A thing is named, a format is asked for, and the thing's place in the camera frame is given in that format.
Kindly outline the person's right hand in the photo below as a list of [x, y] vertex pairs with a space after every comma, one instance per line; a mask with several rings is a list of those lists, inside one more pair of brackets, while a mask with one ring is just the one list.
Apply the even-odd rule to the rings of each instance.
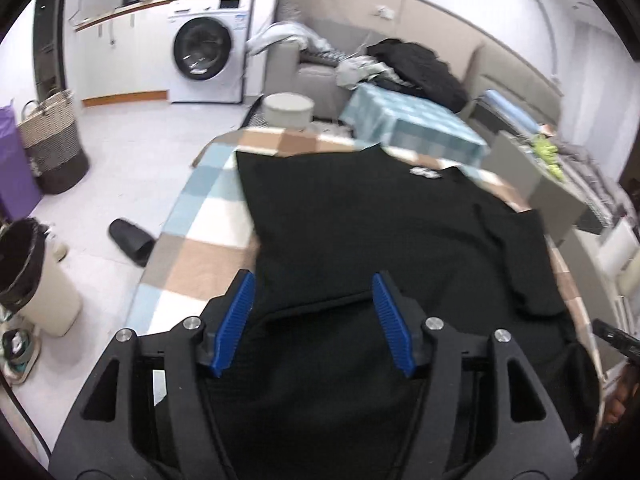
[[613, 393], [606, 401], [604, 411], [605, 425], [614, 425], [618, 422], [632, 397], [639, 390], [639, 369], [631, 364], [625, 366], [617, 379]]

